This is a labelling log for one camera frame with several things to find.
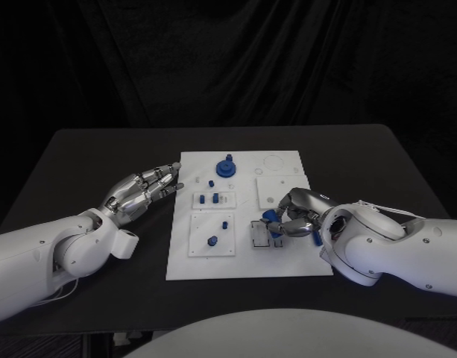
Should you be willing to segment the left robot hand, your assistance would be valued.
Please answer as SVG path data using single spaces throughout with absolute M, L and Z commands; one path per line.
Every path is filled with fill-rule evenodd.
M 149 206 L 185 187 L 182 183 L 172 183 L 181 167 L 181 163 L 172 163 L 132 174 L 110 189 L 100 212 L 117 227 L 136 221 Z

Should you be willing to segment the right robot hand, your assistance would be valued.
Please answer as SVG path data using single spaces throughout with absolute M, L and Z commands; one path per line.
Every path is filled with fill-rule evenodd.
M 261 222 L 274 236 L 305 237 L 323 224 L 338 203 L 310 189 L 295 187 L 284 195 L 277 208 L 267 210 Z

